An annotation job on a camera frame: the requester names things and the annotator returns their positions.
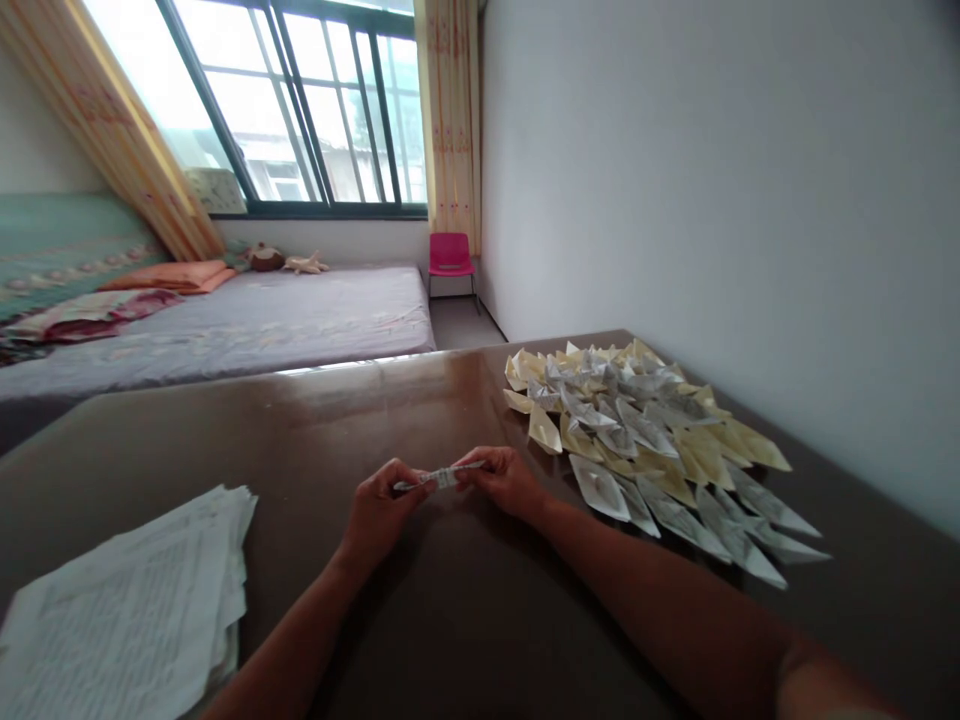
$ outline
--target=floor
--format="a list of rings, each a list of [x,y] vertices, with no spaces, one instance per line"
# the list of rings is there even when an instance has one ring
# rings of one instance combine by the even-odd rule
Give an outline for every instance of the floor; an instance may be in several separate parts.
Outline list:
[[[471,297],[433,298],[430,320],[437,350],[460,350],[506,342],[483,305],[480,312],[482,315],[477,315]]]

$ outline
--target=forearm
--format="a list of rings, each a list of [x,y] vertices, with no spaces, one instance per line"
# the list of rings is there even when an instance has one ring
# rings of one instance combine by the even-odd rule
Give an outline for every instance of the forearm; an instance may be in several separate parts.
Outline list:
[[[340,625],[373,567],[338,550],[203,720],[302,718],[333,652]]]
[[[693,563],[550,500],[528,522],[705,716],[768,717],[795,634]]]

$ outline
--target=pink chair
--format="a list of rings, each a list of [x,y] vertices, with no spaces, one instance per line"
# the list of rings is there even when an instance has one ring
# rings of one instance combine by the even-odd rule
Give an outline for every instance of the pink chair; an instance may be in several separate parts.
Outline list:
[[[430,286],[433,276],[463,277],[470,276],[470,290],[473,292],[473,304],[480,315],[480,301],[474,276],[477,269],[470,259],[470,241],[466,233],[431,233],[430,235],[430,276],[427,279],[427,299],[430,298]]]

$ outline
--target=brown table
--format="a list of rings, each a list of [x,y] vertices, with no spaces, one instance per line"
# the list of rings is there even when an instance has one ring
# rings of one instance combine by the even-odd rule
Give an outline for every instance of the brown table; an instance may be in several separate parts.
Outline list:
[[[573,338],[629,339],[625,331]],[[543,352],[563,345],[526,343]],[[84,403],[0,462],[0,607],[18,587],[112,535],[218,483],[246,484],[260,496],[246,542],[246,658],[330,557],[355,485],[393,456],[433,469],[475,445],[514,445],[554,495],[582,506],[566,458],[528,444],[526,418],[504,405],[504,361],[518,347]],[[958,546],[718,395],[779,443],[795,472],[771,472],[766,482],[823,532],[815,544],[836,559],[786,568],[790,589],[779,592],[675,539],[665,543],[820,639],[915,716],[960,716]],[[688,711],[529,528],[479,495],[440,492],[359,598],[314,714]]]

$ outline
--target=person's left hand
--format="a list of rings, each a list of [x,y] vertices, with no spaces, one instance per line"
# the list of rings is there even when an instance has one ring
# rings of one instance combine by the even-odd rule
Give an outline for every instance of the person's left hand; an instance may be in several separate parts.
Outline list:
[[[397,497],[393,486],[398,482],[418,487]],[[421,484],[417,471],[394,458],[357,487],[340,553],[373,570],[393,550],[410,514],[436,489],[436,480]]]

